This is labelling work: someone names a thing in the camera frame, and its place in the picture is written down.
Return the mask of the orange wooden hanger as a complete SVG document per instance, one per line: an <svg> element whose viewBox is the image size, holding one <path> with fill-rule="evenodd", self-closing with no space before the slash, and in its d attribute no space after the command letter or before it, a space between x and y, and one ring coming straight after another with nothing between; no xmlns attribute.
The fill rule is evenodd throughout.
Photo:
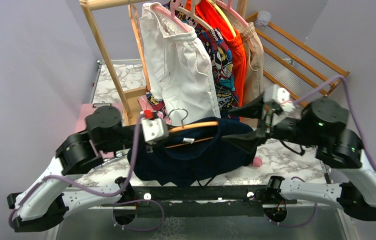
<svg viewBox="0 0 376 240"><path fill-rule="evenodd" d="M176 111L177 110L184 111L186 113L186 115L181 120L181 125L180 126L173 126L173 125L169 125L169 124L167 125L168 132L170 134L174 135L175 133L178 133L178 132L181 132L181 131L185 131L185 130L218 126L218 122L217 121L204 121L204 122L198 122L198 123L183 124L183 120L188 116L188 111L185 110L185 109L183 109L183 108L177 108ZM202 139L197 139L197 140L191 140L191 138L188 138L188 140L182 140L182 142L179 143L179 144L166 145L165 148L167 148L167 149L176 148L176 147L181 147L181 146L185 146L185 145L191 145L191 144L194 144L194 143L204 142L204 141L211 140L211 139L213 139L212 136L211 137L202 138Z"/></svg>

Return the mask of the navy blue shorts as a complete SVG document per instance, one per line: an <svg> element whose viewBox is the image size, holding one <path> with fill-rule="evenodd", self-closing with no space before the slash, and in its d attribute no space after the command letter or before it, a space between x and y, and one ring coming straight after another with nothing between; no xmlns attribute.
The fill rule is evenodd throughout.
<svg viewBox="0 0 376 240"><path fill-rule="evenodd" d="M189 187L196 181L214 178L253 162L255 153L247 153L222 140L222 136L246 134L253 129L232 119L206 117L204 122L217 122L215 126L196 127L176 133L156 144L152 152L140 138L137 149L136 177L142 181L157 181L178 187Z"/></svg>

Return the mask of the wooden clothes rack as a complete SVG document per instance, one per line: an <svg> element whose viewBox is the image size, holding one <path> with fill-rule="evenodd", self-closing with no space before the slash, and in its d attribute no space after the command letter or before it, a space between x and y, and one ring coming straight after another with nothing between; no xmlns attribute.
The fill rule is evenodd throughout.
<svg viewBox="0 0 376 240"><path fill-rule="evenodd" d="M181 5L182 5L183 8L190 11L191 8L194 7L195 5L197 5L199 2L200 2L200 0L189 0L189 1L186 2L185 5L182 5L182 4ZM123 103L125 110L127 111L128 116L131 117L134 114L134 110L128 102L128 98L130 97L130 95L129 95L128 92L126 92L122 89L122 86L121 86L120 81L118 79L117 73L114 70L113 62L111 61L109 52L106 48L105 42L102 38L102 34L99 31L96 19L95 19L94 14L93 14L93 12L96 11L96 10L102 10L102 9L107 9L107 8L113 8L113 7L119 7L119 6L127 6L127 8L128 8L128 5L130 5L130 4L136 5L135 2L129 1L129 0L82 0L82 1L80 1L80 6L81 6L81 8L82 8L82 10L85 14L87 22L88 22L88 24L91 28L92 34L93 34L93 36L94 36L94 38L97 42L98 48L99 48L100 53L101 53L101 55L104 59L104 62L105 62L106 66L109 70L111 79L114 82L115 88L116 88L116 90L117 90L117 92L118 92L118 94L121 98L121 101ZM139 18L141 17L141 14L142 14L142 8L141 8L141 13L138 13ZM147 93L147 90L145 88L144 90L142 90L140 92L139 97L146 95L146 93ZM220 113L221 117L218 117L218 118L229 119L229 120L234 119L234 116L229 115L228 111L221 112ZM171 121L168 117L168 113L167 113L167 116L164 117L163 119L166 122L171 124Z"/></svg>

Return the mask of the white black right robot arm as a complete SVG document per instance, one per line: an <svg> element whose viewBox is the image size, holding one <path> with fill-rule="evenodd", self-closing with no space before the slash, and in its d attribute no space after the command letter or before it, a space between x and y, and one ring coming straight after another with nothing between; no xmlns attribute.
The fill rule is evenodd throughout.
<svg viewBox="0 0 376 240"><path fill-rule="evenodd" d="M376 222L376 170L365 154L364 141L346 127L349 111L335 101L321 97L309 103L299 119L288 117L294 109L286 92L270 97L264 93L236 109L240 117L259 120L255 131L225 135L223 140L247 153L268 139L282 144L314 147L315 156L325 165L342 172L347 183L317 184L272 176L263 199L272 204L306 200L342 210L348 216Z"/></svg>

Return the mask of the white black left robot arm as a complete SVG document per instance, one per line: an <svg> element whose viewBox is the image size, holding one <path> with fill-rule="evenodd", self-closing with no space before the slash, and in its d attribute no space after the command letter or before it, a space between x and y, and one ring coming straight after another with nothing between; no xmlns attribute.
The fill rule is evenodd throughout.
<svg viewBox="0 0 376 240"><path fill-rule="evenodd" d="M9 226L17 233L43 232L81 210L103 204L131 204L134 189L130 179L141 127L151 116L151 112L143 113L134 126L122 126L117 108L96 109L86 117L86 129L70 135L58 147L48 167L26 191L8 195ZM100 151L116 152L128 146L132 153L127 177L98 189L77 182L104 163Z"/></svg>

